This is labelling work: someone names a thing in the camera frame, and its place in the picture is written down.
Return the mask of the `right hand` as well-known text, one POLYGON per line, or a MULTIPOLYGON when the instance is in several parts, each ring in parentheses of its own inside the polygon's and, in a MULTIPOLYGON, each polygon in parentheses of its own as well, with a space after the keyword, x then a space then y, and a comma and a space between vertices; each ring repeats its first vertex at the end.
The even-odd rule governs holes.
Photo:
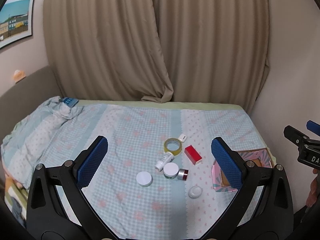
POLYGON ((310 192, 306 199, 307 207, 312 207, 317 201, 317 196, 318 196, 317 189, 318 189, 317 178, 315 178, 310 184, 310 192))

